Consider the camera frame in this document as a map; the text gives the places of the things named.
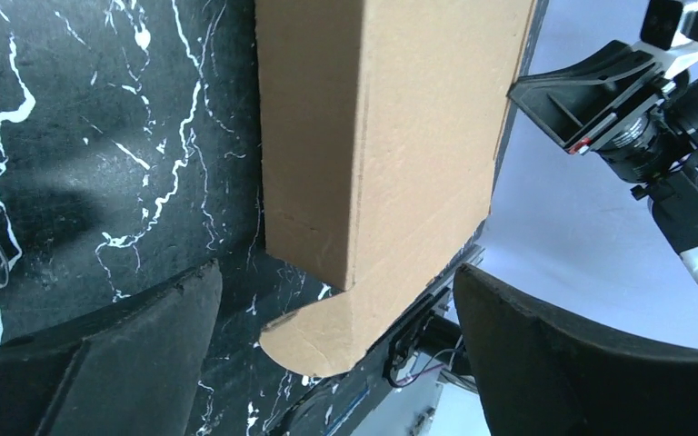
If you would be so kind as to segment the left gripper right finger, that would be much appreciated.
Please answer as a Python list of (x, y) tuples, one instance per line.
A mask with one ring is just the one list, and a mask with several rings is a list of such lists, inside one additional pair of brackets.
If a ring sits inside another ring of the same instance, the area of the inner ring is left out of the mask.
[(470, 264), (454, 303), (494, 435), (698, 435), (698, 349), (622, 332)]

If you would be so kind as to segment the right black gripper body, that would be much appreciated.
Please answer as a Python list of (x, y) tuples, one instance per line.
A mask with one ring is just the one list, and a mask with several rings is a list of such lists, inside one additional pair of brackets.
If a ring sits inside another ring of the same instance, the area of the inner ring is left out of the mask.
[(698, 150), (698, 91), (640, 90), (590, 113), (590, 150), (627, 183), (652, 183)]

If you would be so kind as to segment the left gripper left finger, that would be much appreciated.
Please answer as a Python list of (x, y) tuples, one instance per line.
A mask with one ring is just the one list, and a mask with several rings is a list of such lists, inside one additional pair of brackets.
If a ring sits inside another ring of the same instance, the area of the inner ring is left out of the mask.
[(0, 435), (181, 435), (222, 298), (216, 262), (0, 347)]

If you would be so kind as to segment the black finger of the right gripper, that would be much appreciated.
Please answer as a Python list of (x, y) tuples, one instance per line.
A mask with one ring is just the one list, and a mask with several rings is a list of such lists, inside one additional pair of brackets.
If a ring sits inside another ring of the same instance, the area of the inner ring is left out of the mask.
[(662, 77), (651, 54), (613, 40), (566, 68), (519, 77), (508, 98), (561, 149), (576, 151), (600, 142)]

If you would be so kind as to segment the brown cardboard box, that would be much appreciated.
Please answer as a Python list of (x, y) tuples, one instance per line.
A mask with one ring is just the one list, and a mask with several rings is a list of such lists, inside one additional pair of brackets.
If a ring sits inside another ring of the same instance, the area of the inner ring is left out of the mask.
[(534, 1), (259, 1), (265, 248), (336, 289), (266, 325), (350, 371), (474, 234)]

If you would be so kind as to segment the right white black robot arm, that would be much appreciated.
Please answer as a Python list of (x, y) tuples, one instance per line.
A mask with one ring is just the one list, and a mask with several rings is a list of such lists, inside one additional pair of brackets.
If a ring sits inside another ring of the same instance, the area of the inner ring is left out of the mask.
[(569, 154), (597, 154), (698, 285), (698, 43), (612, 41), (577, 64), (519, 77), (509, 99)]

